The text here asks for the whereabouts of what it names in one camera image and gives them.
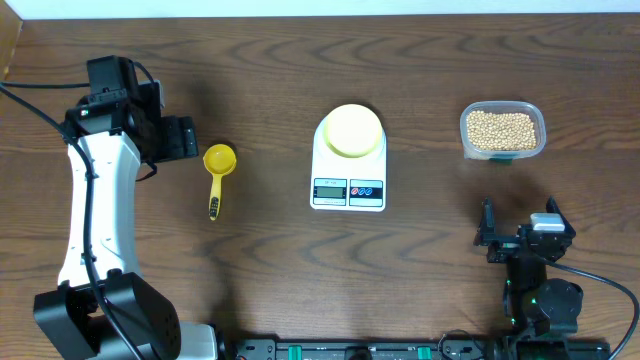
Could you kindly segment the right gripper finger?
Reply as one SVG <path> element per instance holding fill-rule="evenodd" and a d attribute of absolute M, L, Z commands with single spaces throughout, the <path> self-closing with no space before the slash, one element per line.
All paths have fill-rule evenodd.
<path fill-rule="evenodd" d="M 482 202 L 482 216 L 477 228 L 478 241 L 492 241 L 496 235 L 493 204 L 489 197 Z"/>
<path fill-rule="evenodd" d="M 553 213 L 553 214 L 557 214 L 560 216 L 565 229 L 566 230 L 572 230 L 573 227 L 571 226 L 571 224 L 569 223 L 569 221 L 566 219 L 566 217 L 562 214 L 561 210 L 559 209 L 559 206 L 557 205 L 557 202 L 555 200 L 555 198 L 553 196 L 550 196 L 549 199 L 546 202 L 546 211 L 548 213 Z"/>

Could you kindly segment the yellow measuring scoop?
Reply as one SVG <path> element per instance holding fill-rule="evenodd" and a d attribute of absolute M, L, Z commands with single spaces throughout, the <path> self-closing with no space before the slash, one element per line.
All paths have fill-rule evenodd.
<path fill-rule="evenodd" d="M 208 212 L 210 220 L 215 221 L 220 213 L 222 179 L 235 169 L 237 156 L 229 145 L 215 144 L 205 152 L 203 163 L 212 176 Z"/>

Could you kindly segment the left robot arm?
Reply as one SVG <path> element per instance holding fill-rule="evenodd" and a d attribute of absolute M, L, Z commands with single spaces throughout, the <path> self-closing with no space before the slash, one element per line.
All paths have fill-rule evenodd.
<path fill-rule="evenodd" d="M 90 92 L 60 127 L 72 167 L 69 243 L 55 290 L 36 295 L 34 318 L 65 359 L 216 359 L 214 327 L 179 319 L 142 277 L 135 246 L 139 169 L 198 154 L 190 117 L 164 116 L 162 85 L 141 65 L 87 63 Z"/>

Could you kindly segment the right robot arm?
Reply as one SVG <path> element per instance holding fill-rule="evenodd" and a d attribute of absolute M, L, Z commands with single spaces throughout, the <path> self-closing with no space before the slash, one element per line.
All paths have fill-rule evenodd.
<path fill-rule="evenodd" d="M 503 293 L 505 314 L 521 337 L 540 338 L 575 334 L 582 310 L 583 290 L 572 282 L 547 276 L 576 236 L 554 198 L 546 210 L 530 215 L 514 235 L 497 233 L 490 199 L 482 203 L 482 217 L 474 239 L 487 248 L 489 263 L 507 270 Z"/>

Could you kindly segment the white digital kitchen scale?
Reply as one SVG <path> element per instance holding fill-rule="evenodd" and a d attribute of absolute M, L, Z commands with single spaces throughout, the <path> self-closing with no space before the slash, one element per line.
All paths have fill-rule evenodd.
<path fill-rule="evenodd" d="M 387 145 L 382 132 L 368 154 L 347 158 L 326 143 L 329 116 L 314 134 L 309 204 L 315 210 L 382 212 L 387 196 Z"/>

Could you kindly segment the pale yellow bowl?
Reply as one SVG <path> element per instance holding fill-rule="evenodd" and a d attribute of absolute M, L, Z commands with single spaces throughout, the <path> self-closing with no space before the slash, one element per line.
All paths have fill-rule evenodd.
<path fill-rule="evenodd" d="M 369 155 L 381 142 L 383 128 L 378 116 L 358 104 L 341 105 L 325 117 L 325 144 L 345 158 Z"/>

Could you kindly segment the pile of soybeans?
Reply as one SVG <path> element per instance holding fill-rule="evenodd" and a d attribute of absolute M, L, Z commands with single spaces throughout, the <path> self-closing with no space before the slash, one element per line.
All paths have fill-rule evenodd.
<path fill-rule="evenodd" d="M 537 146 L 534 121 L 527 114 L 472 111 L 466 121 L 469 140 L 480 150 L 521 151 Z"/>

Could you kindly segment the clear plastic container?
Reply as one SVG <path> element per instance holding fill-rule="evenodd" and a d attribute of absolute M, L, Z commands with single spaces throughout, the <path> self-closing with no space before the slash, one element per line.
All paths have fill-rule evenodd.
<path fill-rule="evenodd" d="M 481 101 L 460 116 L 464 157 L 511 162 L 538 155 L 547 133 L 541 111 L 523 101 Z"/>

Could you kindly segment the wooden panel at left edge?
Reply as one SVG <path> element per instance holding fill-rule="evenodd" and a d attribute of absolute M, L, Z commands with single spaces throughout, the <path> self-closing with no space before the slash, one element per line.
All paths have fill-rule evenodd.
<path fill-rule="evenodd" d="M 22 30 L 23 20 L 14 10 L 1 0 L 0 3 L 0 71 L 1 80 L 9 74 L 10 63 L 15 55 L 16 46 Z"/>

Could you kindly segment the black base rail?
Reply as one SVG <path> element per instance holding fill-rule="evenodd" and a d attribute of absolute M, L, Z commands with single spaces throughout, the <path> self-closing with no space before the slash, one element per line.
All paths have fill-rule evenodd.
<path fill-rule="evenodd" d="M 222 360 L 604 360 L 610 346 L 598 341 L 473 340 L 445 335 L 434 341 L 312 341 L 270 338 L 228 341 Z"/>

